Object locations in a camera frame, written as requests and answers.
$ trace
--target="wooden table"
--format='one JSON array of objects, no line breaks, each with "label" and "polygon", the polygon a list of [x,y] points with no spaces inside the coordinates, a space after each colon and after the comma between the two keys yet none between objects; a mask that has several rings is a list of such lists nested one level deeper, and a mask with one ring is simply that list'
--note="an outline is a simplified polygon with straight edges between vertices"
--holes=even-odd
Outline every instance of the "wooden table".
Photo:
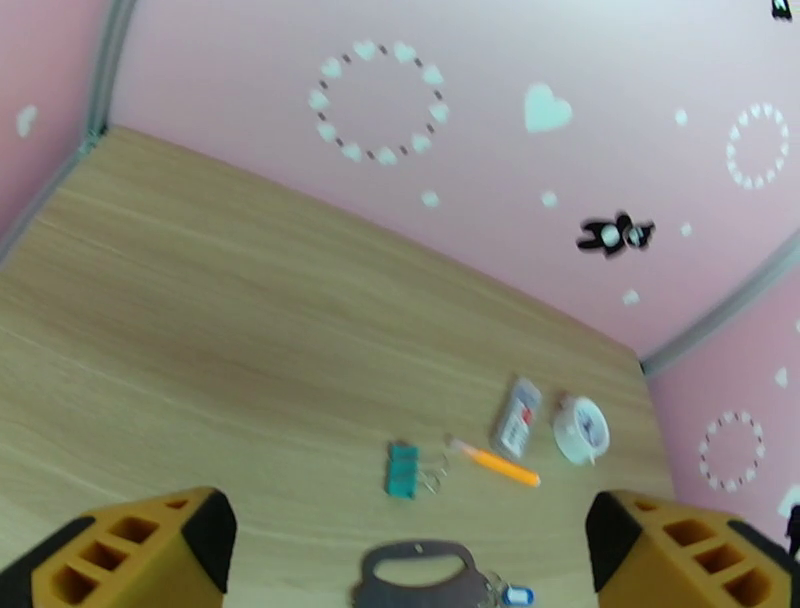
[{"label": "wooden table", "polygon": [[[87,508],[195,485],[240,521],[226,607],[340,607],[389,540],[462,542],[542,606],[596,605],[595,493],[669,496],[632,353],[366,222],[117,129],[0,274],[0,560]],[[486,446],[514,373],[604,409],[611,450],[539,489],[452,458],[437,496],[383,490],[386,444]],[[386,574],[399,580],[411,571]]]}]

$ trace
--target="pink wallpaper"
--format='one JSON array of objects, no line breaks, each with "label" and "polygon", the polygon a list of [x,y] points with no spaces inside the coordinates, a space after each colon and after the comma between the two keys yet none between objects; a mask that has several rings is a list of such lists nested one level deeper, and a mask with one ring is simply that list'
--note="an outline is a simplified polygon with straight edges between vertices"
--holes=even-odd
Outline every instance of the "pink wallpaper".
[{"label": "pink wallpaper", "polygon": [[0,9],[0,237],[80,144],[106,0]]},{"label": "pink wallpaper", "polygon": [[678,498],[782,541],[800,503],[800,268],[650,388]]},{"label": "pink wallpaper", "polygon": [[[800,224],[797,57],[763,1],[139,0],[111,118],[644,356]],[[577,246],[618,210],[640,227],[598,227],[616,255]]]}]

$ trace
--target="white dot circle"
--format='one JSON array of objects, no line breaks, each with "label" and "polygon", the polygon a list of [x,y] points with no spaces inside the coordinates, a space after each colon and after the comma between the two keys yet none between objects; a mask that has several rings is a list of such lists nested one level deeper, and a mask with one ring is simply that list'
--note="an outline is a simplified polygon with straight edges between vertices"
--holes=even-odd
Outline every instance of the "white dot circle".
[{"label": "white dot circle", "polygon": [[[758,121],[768,121],[775,125],[781,135],[781,144],[775,160],[769,163],[767,167],[760,173],[747,175],[739,169],[736,162],[736,146],[742,138],[742,131],[747,129],[751,124]],[[725,155],[727,157],[728,172],[731,174],[733,181],[744,188],[745,190],[760,190],[767,184],[772,183],[783,170],[786,163],[786,157],[789,154],[789,125],[786,124],[786,119],[783,113],[769,103],[756,103],[750,106],[748,110],[744,110],[737,118],[734,125],[728,131],[728,143],[725,146]]]},{"label": "white dot circle", "polygon": [[[711,451],[713,439],[726,426],[731,424],[743,424],[752,429],[753,436],[756,438],[756,449],[753,453],[751,464],[738,477],[721,479],[715,474],[708,465],[708,453]],[[714,490],[723,489],[726,492],[736,492],[745,483],[749,483],[756,478],[756,472],[764,459],[767,450],[764,446],[764,431],[753,417],[747,412],[725,412],[722,416],[709,423],[706,427],[706,434],[698,447],[700,452],[700,473],[708,480],[708,485]]]},{"label": "white dot circle", "polygon": [[[331,105],[328,98],[330,83],[345,77],[350,66],[359,61],[369,62],[378,57],[393,57],[403,65],[411,66],[418,70],[422,82],[430,87],[433,94],[428,105],[427,116],[417,128],[410,133],[407,140],[395,145],[379,145],[366,149],[358,142],[347,140],[339,133],[336,126],[328,118],[328,108]],[[434,64],[423,62],[417,51],[404,42],[395,42],[393,46],[376,44],[371,40],[362,40],[353,43],[352,50],[339,55],[328,57],[319,68],[322,77],[319,87],[311,90],[308,96],[308,105],[316,113],[316,129],[323,141],[338,146],[342,155],[360,163],[364,159],[376,161],[380,165],[396,165],[401,158],[413,154],[425,154],[433,146],[433,135],[441,125],[447,123],[450,115],[450,106],[444,101],[442,93],[444,78],[439,68]]]}]

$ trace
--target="green binder clip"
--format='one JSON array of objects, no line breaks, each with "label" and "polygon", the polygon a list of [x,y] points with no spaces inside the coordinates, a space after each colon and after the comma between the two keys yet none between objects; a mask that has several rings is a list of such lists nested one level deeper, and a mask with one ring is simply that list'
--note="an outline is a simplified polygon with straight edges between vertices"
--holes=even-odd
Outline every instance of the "green binder clip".
[{"label": "green binder clip", "polygon": [[413,500],[417,488],[424,487],[431,494],[441,488],[441,478],[447,475],[447,458],[442,455],[438,465],[420,467],[419,448],[403,442],[389,444],[389,462],[386,471],[386,493],[394,498]]}]

